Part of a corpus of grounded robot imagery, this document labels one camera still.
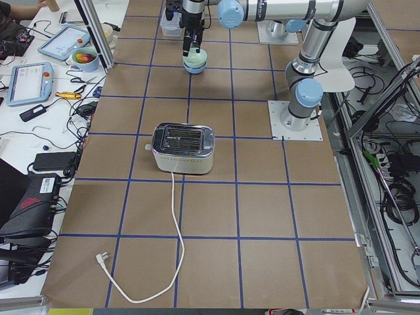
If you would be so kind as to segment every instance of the person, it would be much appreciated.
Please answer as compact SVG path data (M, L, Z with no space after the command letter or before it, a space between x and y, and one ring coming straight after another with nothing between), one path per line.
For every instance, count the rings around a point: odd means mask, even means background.
M0 1L0 40L14 39L25 27L16 21L32 20L39 9L45 7L45 0L38 0L37 5L10 5Z

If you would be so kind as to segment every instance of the white table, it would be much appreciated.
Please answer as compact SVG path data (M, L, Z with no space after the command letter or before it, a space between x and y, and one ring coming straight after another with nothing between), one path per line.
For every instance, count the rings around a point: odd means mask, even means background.
M95 0L93 2L97 8L98 17L101 22L109 22L121 27L129 0ZM33 23L36 21L50 20L51 25L47 28L48 32L56 33L61 30L63 26L58 23L61 12L75 9L75 4L73 1L68 0L57 0L57 3L60 6L60 11L51 12L47 7L42 8L33 19L30 27L33 27ZM46 22L39 22L36 29L42 32L46 25ZM81 84L70 83L70 79L72 77L66 74L68 65L66 65L65 62L45 56L37 51L37 48L46 42L47 38L35 32L31 32L31 34L35 36L35 39L26 51L25 55L20 58L16 57L14 62L11 62L9 65L0 66L0 76L3 76L1 81L8 86L13 66L45 61L50 62L54 69L54 82L51 96L48 101L44 103L44 105L48 105L57 99L57 97L54 96L55 92L74 91L80 87ZM90 78L96 76L97 78L94 82L97 82L106 75L102 67L99 67L99 69L91 73L81 72L72 74L80 74L84 80L89 80ZM103 86L103 83L104 80L101 81L99 86ZM83 93L83 96L86 96L92 87L93 85L88 85ZM0 96L5 98L0 106L0 134L8 131L20 131L25 133L32 132L43 138L51 140L54 144L62 148L69 146L77 140L66 128L70 112L70 106L66 101L58 101L56 104L47 109L47 113L44 113L43 115L25 123L20 119L19 114L29 110L37 104L10 107L6 105L7 92L1 92ZM80 118L80 120L81 121L77 123L83 123L83 118ZM40 138L36 138L32 135L9 134L0 137L6 139L6 141L0 142L0 158L24 174L26 174L26 167L34 161L36 154L45 152L43 150L44 145L47 145L50 148L48 152L75 151L75 145L67 150L61 150L59 148L55 148L48 141L41 140ZM61 188L60 196L68 201L71 190L71 184ZM53 230L59 232L63 218L64 214L57 214L55 216L52 226ZM44 255L42 261L47 258L48 256ZM0 299L39 296L46 276L46 274L42 276L34 276L31 277L25 284L1 290ZM40 310L38 308L33 310L25 309L23 311L13 312L13 314L40 314Z

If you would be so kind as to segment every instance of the scissors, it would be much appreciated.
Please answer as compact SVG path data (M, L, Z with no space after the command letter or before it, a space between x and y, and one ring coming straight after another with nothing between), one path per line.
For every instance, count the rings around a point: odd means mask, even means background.
M91 82L91 81L95 80L96 78L97 78L97 76L92 77L87 81L82 80L80 77L74 77L74 78L70 79L70 82L72 82L72 83L84 83L80 88L78 88L76 91L74 91L74 93L78 93L78 94L83 93L88 84L96 84L94 82Z

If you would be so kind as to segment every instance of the green bowl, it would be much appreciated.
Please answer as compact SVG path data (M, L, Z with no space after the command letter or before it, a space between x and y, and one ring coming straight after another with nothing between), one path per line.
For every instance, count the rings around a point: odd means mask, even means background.
M204 49L200 49L199 52L197 51L198 48L192 48L190 49L190 52L188 53L187 57L182 57L186 66L193 69L197 69L205 65L205 63L207 62L207 53Z

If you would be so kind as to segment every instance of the laptop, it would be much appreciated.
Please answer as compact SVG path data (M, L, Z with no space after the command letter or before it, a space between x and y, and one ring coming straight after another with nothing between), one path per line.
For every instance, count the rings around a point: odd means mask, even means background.
M48 235L59 179L55 173L23 175L0 159L0 234L11 239Z

